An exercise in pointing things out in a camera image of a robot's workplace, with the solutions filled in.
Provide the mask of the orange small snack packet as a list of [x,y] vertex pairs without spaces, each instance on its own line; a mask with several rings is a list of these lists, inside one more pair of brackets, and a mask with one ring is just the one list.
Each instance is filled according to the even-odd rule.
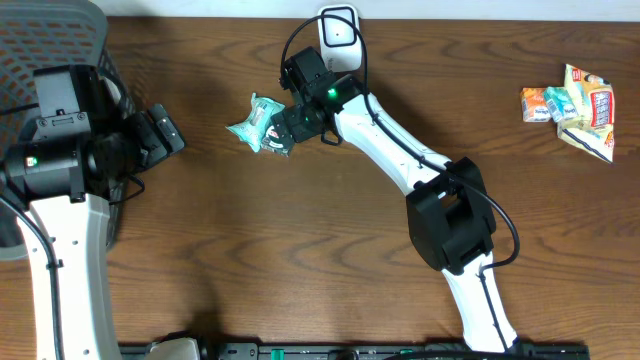
[[523,121],[548,122],[551,114],[544,99],[544,88],[523,88],[520,93]]

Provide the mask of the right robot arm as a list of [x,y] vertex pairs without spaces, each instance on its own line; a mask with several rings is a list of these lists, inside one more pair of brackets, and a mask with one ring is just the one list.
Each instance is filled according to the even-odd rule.
[[445,277],[459,310],[466,345],[507,353],[518,335],[507,319],[494,269],[492,235],[498,204],[479,168],[422,144],[380,105],[366,83],[330,71],[308,47],[281,63],[280,84],[293,106],[273,118],[293,143],[336,135],[366,154],[405,197],[409,237],[425,263]]

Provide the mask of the small teal tissue pack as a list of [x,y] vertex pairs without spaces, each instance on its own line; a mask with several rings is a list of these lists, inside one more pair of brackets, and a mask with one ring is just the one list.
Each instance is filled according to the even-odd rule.
[[547,87],[543,92],[543,98],[555,123],[578,116],[578,111],[564,87]]

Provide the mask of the large white snack bag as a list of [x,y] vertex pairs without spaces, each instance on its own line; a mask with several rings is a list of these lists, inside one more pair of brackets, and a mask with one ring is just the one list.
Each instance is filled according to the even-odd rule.
[[590,72],[567,64],[564,87],[577,116],[557,126],[558,137],[607,163],[615,147],[615,96],[611,84]]

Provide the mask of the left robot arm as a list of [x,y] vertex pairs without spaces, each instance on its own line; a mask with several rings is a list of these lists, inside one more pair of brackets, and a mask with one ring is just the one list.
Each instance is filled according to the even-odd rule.
[[30,264],[39,359],[120,359],[107,276],[111,189],[183,150],[160,104],[124,114],[121,83],[90,65],[34,73],[36,129],[1,162],[1,202]]

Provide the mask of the teal snack packet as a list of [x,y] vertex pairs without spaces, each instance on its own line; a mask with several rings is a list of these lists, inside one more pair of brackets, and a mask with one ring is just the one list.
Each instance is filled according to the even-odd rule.
[[237,124],[227,126],[242,142],[247,143],[254,153],[262,148],[262,140],[271,125],[271,116],[285,109],[285,105],[271,98],[251,96],[251,111],[247,118]]

